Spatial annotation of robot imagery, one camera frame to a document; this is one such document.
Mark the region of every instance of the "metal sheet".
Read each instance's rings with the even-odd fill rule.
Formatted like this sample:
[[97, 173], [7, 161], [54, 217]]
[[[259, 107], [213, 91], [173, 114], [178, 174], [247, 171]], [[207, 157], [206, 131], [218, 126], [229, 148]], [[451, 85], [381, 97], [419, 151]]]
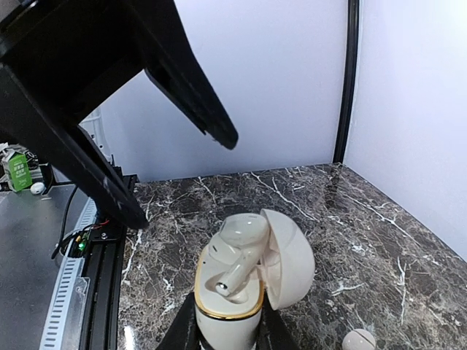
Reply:
[[[37, 350], [59, 264], [50, 259], [72, 185], [49, 195], [9, 193], [0, 201], [0, 344], [11, 350]], [[72, 230], [86, 196], [78, 191], [69, 211]]]
[[[96, 214], [96, 204], [88, 198], [74, 231], [96, 222]], [[71, 244], [61, 262], [39, 350], [75, 350], [80, 346], [88, 279], [81, 277], [85, 258], [69, 257], [70, 249]]]
[[0, 204], [6, 198], [7, 194], [7, 192], [0, 192]]

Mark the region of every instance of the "earbud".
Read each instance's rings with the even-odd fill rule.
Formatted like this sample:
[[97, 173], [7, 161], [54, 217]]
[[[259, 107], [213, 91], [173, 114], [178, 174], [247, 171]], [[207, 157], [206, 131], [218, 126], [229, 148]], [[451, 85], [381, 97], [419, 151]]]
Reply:
[[42, 182], [36, 182], [35, 184], [32, 184], [29, 190], [33, 195], [40, 195], [45, 191], [45, 185]]
[[264, 253], [268, 239], [269, 224], [261, 215], [237, 214], [225, 219], [217, 241], [229, 246], [237, 258], [216, 283], [217, 293], [228, 297], [236, 291], [255, 268]]

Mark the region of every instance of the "white ball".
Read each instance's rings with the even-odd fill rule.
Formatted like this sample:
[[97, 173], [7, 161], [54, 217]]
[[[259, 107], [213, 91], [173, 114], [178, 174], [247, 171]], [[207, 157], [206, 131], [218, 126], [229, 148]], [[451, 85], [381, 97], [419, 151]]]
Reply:
[[377, 342], [368, 330], [348, 332], [342, 341], [342, 350], [375, 350]]
[[29, 190], [33, 195], [40, 195], [45, 191], [45, 185], [42, 182], [36, 182], [35, 184], [32, 184]]

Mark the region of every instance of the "black cable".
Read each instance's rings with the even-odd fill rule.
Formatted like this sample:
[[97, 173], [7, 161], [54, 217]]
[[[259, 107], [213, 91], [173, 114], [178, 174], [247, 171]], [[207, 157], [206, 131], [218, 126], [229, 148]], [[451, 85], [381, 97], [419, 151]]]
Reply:
[[90, 224], [88, 226], [85, 226], [83, 229], [81, 230], [78, 230], [78, 231], [75, 231], [73, 233], [70, 233], [67, 237], [64, 237], [62, 242], [61, 242], [61, 246], [60, 246], [60, 250], [61, 250], [61, 254], [62, 255], [65, 255], [66, 253], [66, 248], [68, 247], [68, 244], [70, 244], [70, 241], [72, 241], [73, 239], [75, 239], [76, 237], [78, 237], [79, 235], [84, 235], [86, 233], [86, 231], [88, 231], [88, 233], [90, 232], [90, 229], [92, 228], [98, 228], [100, 224]]
[[46, 195], [49, 193], [50, 189], [52, 188], [52, 185], [53, 185], [53, 180], [55, 179], [54, 175], [53, 175], [53, 170], [52, 170], [52, 164], [48, 163], [48, 165], [46, 165], [46, 168], [49, 170], [49, 174], [50, 174], [50, 181], [49, 181], [49, 184], [47, 185], [47, 187], [45, 188], [45, 191], [42, 193], [43, 195]]
[[65, 236], [66, 218], [68, 217], [68, 212], [70, 210], [70, 205], [72, 204], [73, 197], [74, 197], [74, 194], [76, 193], [76, 191], [78, 191], [78, 186], [75, 185], [71, 195], [68, 198], [68, 201], [66, 202], [65, 212], [63, 213], [63, 219], [61, 220], [60, 238], [58, 239], [57, 246], [53, 250], [52, 260], [55, 259], [58, 252], [60, 251], [61, 245], [63, 244], [63, 237]]
[[348, 0], [347, 11], [347, 51], [345, 57], [344, 88], [342, 89], [341, 114], [339, 116], [333, 163], [342, 163], [344, 161], [344, 153], [349, 136], [355, 78], [357, 76], [360, 0]]

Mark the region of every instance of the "red wire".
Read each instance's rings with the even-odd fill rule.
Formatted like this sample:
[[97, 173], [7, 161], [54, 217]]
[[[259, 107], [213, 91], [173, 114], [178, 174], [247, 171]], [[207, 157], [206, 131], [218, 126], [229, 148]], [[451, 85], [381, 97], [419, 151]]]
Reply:
[[101, 228], [102, 226], [107, 225], [109, 222], [110, 222], [110, 220], [107, 219], [107, 220], [105, 220], [104, 222], [102, 222], [102, 223], [100, 223], [100, 224], [95, 224], [95, 225], [93, 226], [93, 228], [94, 228], [94, 229], [96, 229], [96, 228]]

